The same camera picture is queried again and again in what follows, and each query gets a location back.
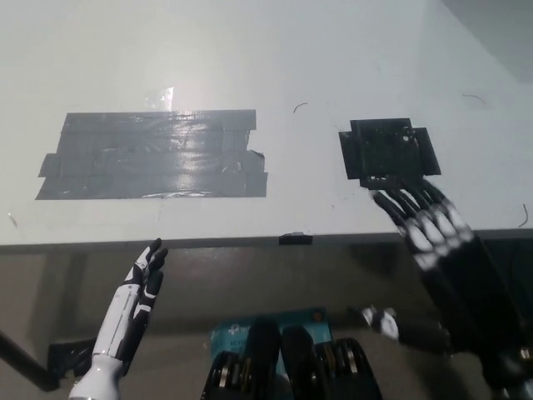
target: floor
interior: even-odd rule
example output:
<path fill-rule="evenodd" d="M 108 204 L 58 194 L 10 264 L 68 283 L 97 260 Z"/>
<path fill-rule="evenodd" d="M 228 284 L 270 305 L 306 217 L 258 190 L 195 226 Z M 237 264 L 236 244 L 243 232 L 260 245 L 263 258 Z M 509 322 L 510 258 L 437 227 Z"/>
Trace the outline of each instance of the floor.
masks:
<path fill-rule="evenodd" d="M 1 256 L 0 329 L 42 363 L 49 343 L 94 337 L 138 253 Z M 164 271 L 147 336 L 122 381 L 124 399 L 198 399 L 217 323 L 312 306 L 328 309 L 335 338 L 361 342 L 385 399 L 489 398 L 473 357 L 445 360 L 354 330 L 348 305 L 435 313 L 400 245 L 183 249 L 171 251 Z M 0 362 L 0 398 L 64 399 L 71 385 L 41 393 Z"/>

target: white table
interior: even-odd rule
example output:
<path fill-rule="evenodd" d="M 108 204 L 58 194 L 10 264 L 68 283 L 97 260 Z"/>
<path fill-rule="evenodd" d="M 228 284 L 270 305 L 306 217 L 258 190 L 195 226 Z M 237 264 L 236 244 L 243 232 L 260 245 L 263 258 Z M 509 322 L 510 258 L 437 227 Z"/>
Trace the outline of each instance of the white table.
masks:
<path fill-rule="evenodd" d="M 176 247 L 391 238 L 346 178 L 351 119 L 426 127 L 431 179 L 485 235 L 527 235 L 533 210 L 533 2 L 37 0 L 0 15 L 0 246 Z M 265 198 L 35 201 L 67 113 L 257 110 Z M 308 103 L 293 112 L 299 103 Z"/>

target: robotic arm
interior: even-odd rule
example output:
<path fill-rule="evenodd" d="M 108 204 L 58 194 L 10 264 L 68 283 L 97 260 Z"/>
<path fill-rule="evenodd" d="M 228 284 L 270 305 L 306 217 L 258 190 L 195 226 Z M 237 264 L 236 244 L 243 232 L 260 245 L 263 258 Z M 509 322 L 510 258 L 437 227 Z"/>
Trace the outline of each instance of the robotic arm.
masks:
<path fill-rule="evenodd" d="M 118 400 L 118 381 L 127 374 L 161 288 L 168 250 L 161 239 L 148 246 L 118 287 L 92 351 L 92 366 L 72 389 L 72 400 Z"/>

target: tape patch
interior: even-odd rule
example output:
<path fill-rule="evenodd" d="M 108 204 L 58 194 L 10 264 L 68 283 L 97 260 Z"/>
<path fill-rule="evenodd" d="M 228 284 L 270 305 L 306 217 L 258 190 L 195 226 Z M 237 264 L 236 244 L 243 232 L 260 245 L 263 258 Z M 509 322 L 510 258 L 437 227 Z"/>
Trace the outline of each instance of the tape patch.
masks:
<path fill-rule="evenodd" d="M 37 200 L 265 197 L 255 110 L 69 113 Z"/>

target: black tape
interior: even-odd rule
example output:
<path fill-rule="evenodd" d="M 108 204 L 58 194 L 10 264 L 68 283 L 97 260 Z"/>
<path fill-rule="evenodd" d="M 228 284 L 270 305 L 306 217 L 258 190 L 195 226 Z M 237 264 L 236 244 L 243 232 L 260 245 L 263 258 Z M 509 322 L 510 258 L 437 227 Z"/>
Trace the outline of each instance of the black tape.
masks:
<path fill-rule="evenodd" d="M 313 236 L 302 232 L 287 233 L 279 237 L 280 246 L 301 246 L 313 244 Z"/>
<path fill-rule="evenodd" d="M 339 138 L 346 175 L 364 188 L 400 188 L 402 180 L 441 174 L 427 129 L 413 128 L 409 118 L 354 120 Z"/>

